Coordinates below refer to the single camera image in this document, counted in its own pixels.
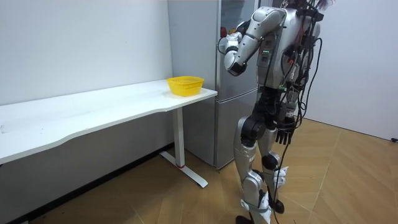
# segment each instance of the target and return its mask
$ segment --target gray refrigerator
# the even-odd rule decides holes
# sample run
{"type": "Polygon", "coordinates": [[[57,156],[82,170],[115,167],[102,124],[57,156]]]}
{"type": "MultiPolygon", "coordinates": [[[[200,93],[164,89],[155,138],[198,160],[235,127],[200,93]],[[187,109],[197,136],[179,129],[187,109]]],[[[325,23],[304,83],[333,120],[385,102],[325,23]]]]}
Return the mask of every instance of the gray refrigerator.
{"type": "Polygon", "coordinates": [[[234,77],[224,69],[216,43],[250,19],[259,5],[258,0],[169,1],[174,76],[202,77],[204,88],[218,92],[215,98],[183,108],[185,149],[217,169],[234,159],[236,125],[251,114],[258,85],[257,55],[242,75],[234,77]]]}

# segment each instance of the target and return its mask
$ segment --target white table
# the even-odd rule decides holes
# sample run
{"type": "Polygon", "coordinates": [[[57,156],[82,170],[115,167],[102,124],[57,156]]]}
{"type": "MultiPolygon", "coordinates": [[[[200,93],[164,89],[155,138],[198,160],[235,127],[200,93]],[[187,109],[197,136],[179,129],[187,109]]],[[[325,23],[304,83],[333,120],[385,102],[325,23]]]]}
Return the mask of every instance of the white table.
{"type": "Polygon", "coordinates": [[[175,157],[163,157],[200,186],[207,182],[185,166],[182,107],[216,96],[202,88],[194,96],[170,92],[165,80],[0,106],[0,164],[149,114],[173,110],[175,157]]]}

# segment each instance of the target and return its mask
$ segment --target yellow basket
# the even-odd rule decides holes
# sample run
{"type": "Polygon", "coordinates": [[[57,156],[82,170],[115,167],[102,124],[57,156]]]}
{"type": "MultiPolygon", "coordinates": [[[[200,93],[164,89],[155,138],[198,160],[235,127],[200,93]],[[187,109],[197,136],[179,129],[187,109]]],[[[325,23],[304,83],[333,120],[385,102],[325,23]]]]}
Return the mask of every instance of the yellow basket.
{"type": "Polygon", "coordinates": [[[167,79],[170,90],[178,96],[192,96],[198,94],[203,81],[205,80],[198,77],[175,77],[167,79]]]}

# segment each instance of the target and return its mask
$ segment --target table leg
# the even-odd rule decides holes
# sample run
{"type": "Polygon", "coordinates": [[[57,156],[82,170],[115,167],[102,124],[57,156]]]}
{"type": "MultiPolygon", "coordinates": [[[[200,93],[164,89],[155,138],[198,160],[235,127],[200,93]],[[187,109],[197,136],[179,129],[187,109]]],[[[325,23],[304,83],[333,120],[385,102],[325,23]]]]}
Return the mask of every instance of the table leg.
{"type": "Polygon", "coordinates": [[[161,152],[160,155],[166,158],[176,167],[178,167],[182,172],[187,174],[199,186],[206,187],[208,184],[207,181],[185,166],[182,108],[177,108],[173,110],[173,128],[174,128],[175,158],[167,152],[161,152]]]}

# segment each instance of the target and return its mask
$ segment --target parquet floor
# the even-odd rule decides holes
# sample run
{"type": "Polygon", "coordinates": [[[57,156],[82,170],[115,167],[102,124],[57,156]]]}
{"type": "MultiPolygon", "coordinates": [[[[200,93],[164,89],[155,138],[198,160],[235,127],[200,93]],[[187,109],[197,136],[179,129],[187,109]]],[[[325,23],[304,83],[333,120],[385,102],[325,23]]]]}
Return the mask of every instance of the parquet floor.
{"type": "MultiPolygon", "coordinates": [[[[217,171],[188,152],[186,160],[206,188],[158,156],[31,223],[233,224],[248,215],[234,163],[217,171]]],[[[305,120],[284,166],[280,224],[398,223],[398,144],[305,120]]]]}

